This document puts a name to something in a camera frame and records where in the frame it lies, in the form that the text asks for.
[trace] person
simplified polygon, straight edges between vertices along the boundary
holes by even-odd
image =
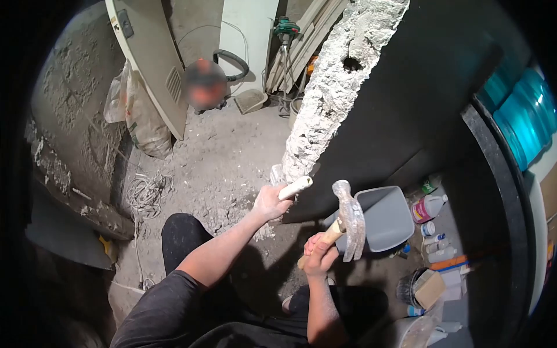
[[[365,332],[387,309],[387,297],[372,288],[329,286],[327,271],[339,253],[318,243],[320,233],[304,245],[308,285],[284,303],[289,317],[257,315],[227,279],[257,230],[292,204],[278,198],[284,186],[264,186],[253,209],[214,238],[192,215],[170,216],[162,230],[167,276],[145,292],[110,346],[341,347]]]

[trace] hammer head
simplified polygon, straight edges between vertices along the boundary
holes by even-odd
[[[346,252],[343,262],[359,260],[365,245],[365,220],[360,203],[350,194],[350,184],[338,180],[333,184],[333,193],[339,198],[340,229],[346,231]]]

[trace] power drill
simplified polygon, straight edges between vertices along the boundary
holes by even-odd
[[[275,27],[275,35],[282,41],[281,52],[283,59],[283,67],[285,69],[285,78],[287,71],[287,56],[288,56],[288,43],[291,38],[294,38],[297,34],[300,34],[300,27],[296,23],[291,22],[286,16],[280,16],[278,18],[278,24]],[[286,99],[286,91],[283,91],[282,99],[278,103],[278,114],[280,116],[287,116],[290,114],[289,107]]]
[[[286,45],[288,45],[290,37],[294,37],[296,34],[300,33],[300,27],[297,26],[296,23],[291,22],[288,17],[280,16],[274,33],[282,41],[283,45],[285,42]]]

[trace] concrete floor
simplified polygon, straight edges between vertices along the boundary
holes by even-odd
[[[160,231],[173,213],[192,213],[216,236],[238,222],[252,207],[259,188],[268,184],[269,169],[279,163],[290,133],[288,120],[276,107],[241,115],[232,100],[223,110],[188,114],[184,141],[174,144],[168,160],[150,158],[134,149],[130,161],[143,171],[160,170],[174,178],[174,187],[162,201],[161,214],[144,220],[137,245],[144,277],[155,283],[164,278]],[[124,189],[136,172],[129,166]],[[265,226],[250,242],[231,272],[240,297],[254,310],[279,315],[281,301],[306,283],[296,267],[303,245],[319,232],[314,222]],[[330,277],[338,285],[365,285],[382,289],[389,297],[389,317],[406,316],[406,305],[397,301],[398,280],[423,264],[418,252],[421,235],[411,238],[408,259],[389,258],[391,252],[372,254],[352,262],[336,262]],[[139,270],[134,242],[120,245],[118,284],[136,287]],[[136,292],[112,285],[109,301],[119,324],[139,299]]]

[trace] vacuum cleaner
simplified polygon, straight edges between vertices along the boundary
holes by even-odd
[[[218,65],[219,55],[236,61],[242,67],[242,72],[226,76]],[[247,63],[234,53],[216,50],[213,52],[213,61],[200,58],[186,68],[182,77],[182,91],[185,92],[186,101],[195,108],[196,115],[205,110],[220,110],[226,106],[224,98],[227,83],[244,78],[249,71]]]

